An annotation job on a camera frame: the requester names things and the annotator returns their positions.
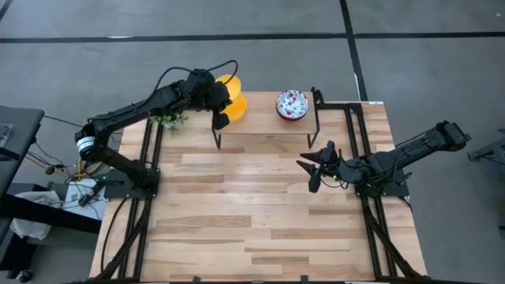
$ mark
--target wooden tabletop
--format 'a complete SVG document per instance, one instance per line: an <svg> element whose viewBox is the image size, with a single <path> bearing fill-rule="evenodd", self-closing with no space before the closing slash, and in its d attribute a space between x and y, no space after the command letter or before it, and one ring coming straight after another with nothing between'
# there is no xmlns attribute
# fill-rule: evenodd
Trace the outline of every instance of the wooden tabletop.
<svg viewBox="0 0 505 284"><path fill-rule="evenodd" d="M222 134L314 134L316 115L311 92L303 92L309 99L307 114L298 121L287 121L277 114L275 104L279 92L242 92L247 100L244 116L224 129Z"/></svg>
<svg viewBox="0 0 505 284"><path fill-rule="evenodd" d="M393 148L384 105L363 103L363 109L372 150ZM152 205L141 281L374 279L360 201L352 186L321 186L317 194L309 193L309 176L295 163L299 153L310 151L305 136L229 135L218 150L211 114L186 114L189 120L180 131L164 132L162 184ZM320 110L319 116L313 151L333 140L350 159L343 111ZM144 126L139 122L125 129L123 155L138 159ZM361 141L357 122L354 127ZM103 239L119 202L107 204L90 276L99 273ZM424 274L409 208L394 197L383 202L391 240ZM124 240L128 213L129 201L113 225L106 262ZM377 242L386 274L383 246ZM133 274L135 251L136 245L127 275Z"/></svg>

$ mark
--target red floral bowl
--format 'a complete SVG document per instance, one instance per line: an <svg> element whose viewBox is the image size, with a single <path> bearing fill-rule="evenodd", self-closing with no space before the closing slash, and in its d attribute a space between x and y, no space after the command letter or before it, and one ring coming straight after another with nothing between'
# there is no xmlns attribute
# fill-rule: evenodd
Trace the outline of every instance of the red floral bowl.
<svg viewBox="0 0 505 284"><path fill-rule="evenodd" d="M296 121L309 111L307 96L297 90L287 90L277 97L277 114L286 120Z"/></svg>

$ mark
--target white plastic bag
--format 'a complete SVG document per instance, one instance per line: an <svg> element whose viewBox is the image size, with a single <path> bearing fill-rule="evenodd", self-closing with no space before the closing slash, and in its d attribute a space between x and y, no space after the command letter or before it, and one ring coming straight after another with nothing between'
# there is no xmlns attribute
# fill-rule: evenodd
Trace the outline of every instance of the white plastic bag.
<svg viewBox="0 0 505 284"><path fill-rule="evenodd" d="M55 191L22 192L17 194L16 197L24 198L38 204L49 205L54 208L60 208L62 206L62 202L60 201L60 198ZM43 240L49 233L51 226L39 222L14 218L10 223L10 229L21 238L24 236L29 236Z"/></svg>

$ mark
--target robotic arm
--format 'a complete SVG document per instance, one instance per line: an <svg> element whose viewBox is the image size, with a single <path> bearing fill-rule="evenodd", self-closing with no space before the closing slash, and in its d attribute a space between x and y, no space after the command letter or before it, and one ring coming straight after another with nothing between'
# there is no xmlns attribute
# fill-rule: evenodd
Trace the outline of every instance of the robotic arm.
<svg viewBox="0 0 505 284"><path fill-rule="evenodd" d="M213 127L221 129L230 123L225 114L220 114L230 103L230 96L224 83L215 82L208 70L194 69L187 80L179 80L157 88L145 100L89 118L82 130L75 133L77 149L83 160L93 163L104 162L125 174L131 181L127 187L137 192L148 191L157 187L155 176L159 173L148 170L141 161L129 160L107 147L112 132L154 115L181 114L188 108L211 110ZM123 185L125 179L119 179Z"/></svg>
<svg viewBox="0 0 505 284"><path fill-rule="evenodd" d="M381 194L388 183L402 184L412 174L398 176L398 170L435 151L461 150L470 139L455 123L444 121L399 144L392 151L379 151L346 161L342 158L341 151L339 154L335 151L335 143L328 141L327 146L318 152L300 154L302 158L319 163L319 168L302 161L297 163L311 176L310 192L319 190L321 176L330 176L336 181L359 185L367 190L367 196L374 197Z"/></svg>

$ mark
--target gray floor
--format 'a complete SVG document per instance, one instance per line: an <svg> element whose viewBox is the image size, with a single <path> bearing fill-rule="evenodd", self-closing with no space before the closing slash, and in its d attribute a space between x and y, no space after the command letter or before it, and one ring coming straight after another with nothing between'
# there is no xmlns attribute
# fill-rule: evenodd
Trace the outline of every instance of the gray floor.
<svg viewBox="0 0 505 284"><path fill-rule="evenodd" d="M355 32L505 31L500 0L348 0ZM344 32L338 1L14 0L0 37L163 36L246 32ZM505 39L359 39L370 100L384 101L397 142L443 119L470 133L467 150L501 137ZM147 95L167 67L240 63L245 90L308 89L357 100L345 39L191 43L0 44L1 104L43 108L83 122ZM166 82L185 74L173 73ZM65 162L77 158L71 126L43 121L38 139ZM61 138L55 140L57 133ZM439 153L412 165L414 218L433 278L501 283L505 278L505 174L466 153ZM48 177L23 163L16 181ZM93 248L45 247L34 283L85 278Z"/></svg>

